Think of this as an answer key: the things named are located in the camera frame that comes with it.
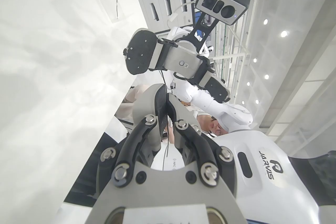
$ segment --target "white wall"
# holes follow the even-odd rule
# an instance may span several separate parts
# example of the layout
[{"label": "white wall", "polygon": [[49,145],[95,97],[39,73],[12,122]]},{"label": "white wall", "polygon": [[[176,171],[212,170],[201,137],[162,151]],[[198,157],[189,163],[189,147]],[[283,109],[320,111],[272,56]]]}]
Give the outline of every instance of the white wall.
[{"label": "white wall", "polygon": [[134,76],[138,0],[0,0],[1,223],[50,223]]}]

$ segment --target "ceiling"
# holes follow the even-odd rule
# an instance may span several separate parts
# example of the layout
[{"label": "ceiling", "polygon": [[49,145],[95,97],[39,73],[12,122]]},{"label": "ceiling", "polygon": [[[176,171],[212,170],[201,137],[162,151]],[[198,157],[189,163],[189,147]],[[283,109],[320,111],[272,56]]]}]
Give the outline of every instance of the ceiling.
[{"label": "ceiling", "polygon": [[[247,15],[234,27],[239,40],[228,29],[221,30],[225,54],[246,47],[244,59],[223,63],[233,102],[243,102],[254,116],[252,128],[272,136],[288,153],[328,128],[323,129],[323,121],[311,128],[304,123],[321,96],[336,91],[335,23],[336,0],[251,0]],[[320,112],[326,109],[321,105]],[[310,135],[302,136],[298,127]]]}]

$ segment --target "ceiling light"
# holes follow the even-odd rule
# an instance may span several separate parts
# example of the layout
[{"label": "ceiling light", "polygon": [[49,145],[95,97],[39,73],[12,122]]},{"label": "ceiling light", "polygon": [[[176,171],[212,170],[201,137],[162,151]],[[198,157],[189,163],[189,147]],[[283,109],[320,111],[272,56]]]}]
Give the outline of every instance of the ceiling light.
[{"label": "ceiling light", "polygon": [[288,35],[288,32],[286,32],[285,30],[280,34],[281,37],[286,37]]}]

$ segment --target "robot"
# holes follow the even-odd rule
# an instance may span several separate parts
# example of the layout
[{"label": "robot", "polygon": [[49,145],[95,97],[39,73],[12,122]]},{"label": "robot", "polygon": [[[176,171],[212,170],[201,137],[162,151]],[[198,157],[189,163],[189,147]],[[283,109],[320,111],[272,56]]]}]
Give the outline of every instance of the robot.
[{"label": "robot", "polygon": [[[200,7],[211,13],[219,1],[209,5],[197,0],[196,7],[201,2]],[[252,116],[245,108],[227,104],[229,91],[214,75],[209,59],[199,54],[211,31],[201,25],[202,17],[185,37],[177,32],[173,40],[138,30],[124,50],[131,74],[170,70],[176,84],[173,93],[167,93],[164,84],[149,87],[134,103],[133,131],[102,152],[99,197],[86,223],[127,224],[135,217],[141,223],[319,223],[316,195],[293,158],[249,128]],[[195,37],[198,29],[205,34],[201,41]],[[220,119],[229,134],[209,138],[201,133],[180,100]],[[179,157],[171,161],[171,171],[157,171],[151,165],[161,149],[167,116],[173,122]],[[185,166],[175,169],[177,160]]]}]

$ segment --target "white cable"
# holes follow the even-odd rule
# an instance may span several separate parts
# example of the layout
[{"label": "white cable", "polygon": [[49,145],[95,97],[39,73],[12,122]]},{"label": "white cable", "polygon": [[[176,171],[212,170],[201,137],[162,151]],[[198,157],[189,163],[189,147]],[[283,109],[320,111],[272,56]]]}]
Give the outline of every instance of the white cable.
[{"label": "white cable", "polygon": [[174,13],[175,13],[180,7],[187,6],[187,5],[192,4],[192,3],[195,3],[195,2],[196,2],[196,0],[181,4],[180,6],[178,6],[178,7],[174,10]]},{"label": "white cable", "polygon": [[195,3],[195,2],[196,2],[196,0],[191,1],[191,2],[186,2],[186,3],[183,3],[183,4],[181,4],[180,6],[178,6],[178,7],[174,10],[174,12],[173,12],[173,13],[168,17],[168,19],[167,19],[167,26],[168,26],[168,28],[171,29],[171,28],[169,27],[169,25],[168,25],[168,22],[172,22],[172,21],[174,21],[174,19],[178,16],[178,13],[176,13],[176,11],[177,11],[179,8],[181,8],[181,7],[183,7],[183,6],[187,6],[187,5],[192,4],[192,3]]}]

